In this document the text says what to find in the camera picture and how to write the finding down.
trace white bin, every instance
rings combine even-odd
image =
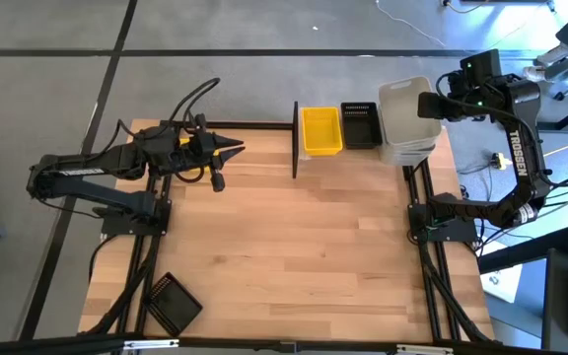
[[[384,143],[381,160],[388,165],[413,166],[426,159],[442,132],[437,119],[418,117],[418,96],[430,92],[425,77],[384,84],[379,88]]]

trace floor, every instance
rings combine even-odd
[[[0,0],[0,48],[113,48],[127,4],[127,0]],[[487,4],[470,15],[442,9],[433,0],[380,0],[379,5],[434,34],[446,47],[391,20],[373,0],[356,4],[347,0],[140,1],[124,47],[497,47],[539,52],[557,44],[553,34],[568,21],[566,0],[556,1],[556,14],[535,4]],[[503,69],[519,73],[530,64],[506,59]],[[6,231],[0,238],[0,341],[17,336],[56,215],[28,198],[24,191],[28,167],[43,154],[80,150],[107,65],[106,57],[0,57],[0,228]],[[105,145],[119,118],[127,124],[133,118],[165,118],[179,98],[214,76],[223,79],[221,85],[196,108],[208,119],[290,120],[294,100],[301,106],[376,101],[383,83],[413,76],[434,81],[458,68],[457,57],[121,58],[96,149]],[[540,120],[555,121],[568,113],[568,98],[562,103],[549,98],[567,85],[543,87]],[[460,170],[482,164],[486,153],[508,150],[496,125],[469,121],[447,125]],[[545,151],[568,144],[568,134],[542,135],[542,139]],[[567,152],[549,157],[547,163],[556,171],[554,179],[567,177]],[[494,181],[495,200],[514,184],[510,171],[497,172]],[[101,182],[113,184],[108,178]],[[485,198],[486,187],[479,176],[466,177],[462,183],[473,198]],[[77,208],[90,206],[79,202]],[[566,215],[559,212],[558,223],[566,223]],[[545,224],[531,225],[515,232],[538,236],[547,232],[545,228]],[[85,298],[88,259],[98,235],[98,222],[73,218],[37,336],[75,332]],[[518,241],[503,239],[508,245]]]

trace white plastic container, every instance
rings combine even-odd
[[[420,118],[418,96],[430,92],[425,77],[384,84],[379,88],[384,144],[381,160],[388,165],[413,166],[426,159],[442,132],[437,119]]]

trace concrete floor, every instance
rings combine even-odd
[[[22,5],[0,0],[0,47],[111,48],[126,4],[126,0],[32,0]],[[486,49],[510,32],[510,22],[516,24],[513,29],[527,24],[496,47],[549,49],[557,43],[553,34],[568,21],[565,0],[556,2],[555,15],[546,6],[532,4],[485,5],[470,15],[445,11],[432,0],[381,0],[381,5],[452,49]],[[126,47],[440,48],[379,12],[373,0],[141,1]],[[55,216],[53,210],[28,198],[27,168],[42,154],[80,149],[107,62],[106,58],[0,58],[0,227],[7,231],[0,239],[0,340],[16,337]],[[504,61],[504,72],[518,73],[530,64]],[[294,100],[302,106],[377,101],[383,83],[413,76],[434,81],[458,68],[458,58],[122,58],[96,148],[105,145],[119,118],[127,123],[133,118],[166,118],[177,100],[214,76],[223,79],[221,85],[195,111],[212,120],[290,120]],[[558,120],[568,113],[568,98],[559,103],[548,97],[566,85],[544,87],[541,120]],[[496,125],[448,126],[458,169],[480,164],[481,150],[507,152]],[[545,146],[558,147],[567,136],[542,138]],[[566,177],[566,156],[548,161],[557,167],[555,179]],[[113,184],[111,179],[103,182]],[[485,196],[478,177],[462,182],[475,198]],[[503,196],[513,183],[509,174],[502,173],[496,178],[493,198]],[[83,203],[77,207],[90,208]],[[543,233],[527,228],[531,230],[517,232]],[[89,255],[98,234],[97,221],[73,218],[37,336],[75,333],[86,294]]]

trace wooden tabletop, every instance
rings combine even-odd
[[[132,129],[158,124],[134,120]],[[170,271],[203,305],[181,336],[432,340],[417,247],[406,239],[409,192],[400,167],[383,165],[375,150],[343,150],[300,161],[292,179],[290,131],[216,132],[244,140],[247,149],[223,169],[223,192],[214,193],[209,178],[189,185],[173,179],[171,222],[155,269],[155,280]],[[435,192],[461,196],[446,129],[429,164]],[[117,188],[144,190],[145,181],[119,180]],[[118,237],[100,251],[80,330],[123,289],[133,240]],[[458,243],[445,248],[455,296],[492,336],[473,254]],[[439,295],[437,305],[448,337]],[[144,332],[168,336],[150,316]]]

